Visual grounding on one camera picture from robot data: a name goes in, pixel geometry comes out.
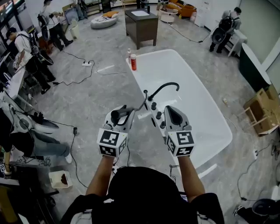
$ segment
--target bottle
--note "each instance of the bottle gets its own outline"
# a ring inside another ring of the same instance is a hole
[[[127,53],[128,53],[128,63],[131,64],[131,50],[130,50],[130,48],[128,48]]]
[[[131,55],[131,69],[136,70],[136,54]]]

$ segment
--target black faucet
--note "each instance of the black faucet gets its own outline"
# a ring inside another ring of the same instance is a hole
[[[167,82],[167,83],[161,85],[151,96],[149,96],[149,97],[148,97],[148,101],[152,101],[153,98],[154,98],[154,96],[155,96],[163,87],[166,87],[166,86],[169,86],[169,85],[175,85],[175,86],[177,86],[176,91],[178,91],[179,88],[180,88],[179,84],[176,83],[176,82]]]

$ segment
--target cardboard box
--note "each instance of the cardboard box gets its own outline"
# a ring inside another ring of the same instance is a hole
[[[273,85],[259,90],[244,109],[258,135],[269,134],[280,124],[280,99]]]

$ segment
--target round gray cushion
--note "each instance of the round gray cushion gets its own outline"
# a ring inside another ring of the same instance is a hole
[[[118,20],[118,17],[103,19],[102,16],[96,17],[91,21],[91,28],[103,29],[109,26],[113,26]]]

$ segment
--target white bottle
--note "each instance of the white bottle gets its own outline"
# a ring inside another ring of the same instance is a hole
[[[128,48],[127,53],[128,53],[128,63],[131,64],[131,50],[130,50],[130,48]]]

